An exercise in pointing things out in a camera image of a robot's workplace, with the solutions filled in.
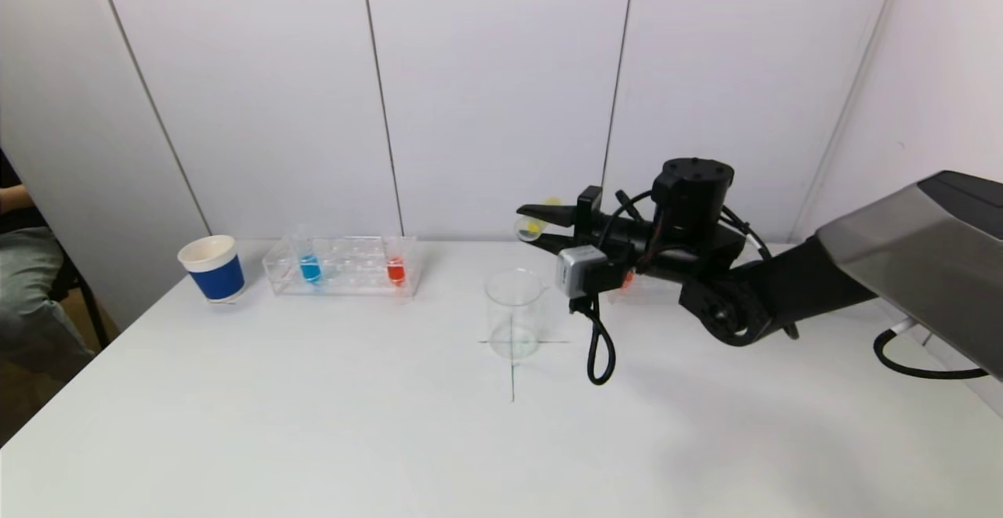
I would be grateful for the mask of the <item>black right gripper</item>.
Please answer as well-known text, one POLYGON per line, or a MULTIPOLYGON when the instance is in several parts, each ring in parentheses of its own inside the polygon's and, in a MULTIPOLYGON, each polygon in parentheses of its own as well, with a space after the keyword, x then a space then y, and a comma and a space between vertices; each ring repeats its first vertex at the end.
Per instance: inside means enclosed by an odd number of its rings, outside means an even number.
POLYGON ((651 249, 653 223, 645 220, 638 210, 641 201, 649 199, 645 190, 634 197, 617 193, 613 213, 601 210, 603 190, 590 186, 580 194, 574 206, 529 204, 517 208, 516 214, 542 225, 574 226, 574 236, 543 233, 530 246, 558 255, 577 245, 592 246, 608 257, 640 257, 651 249))

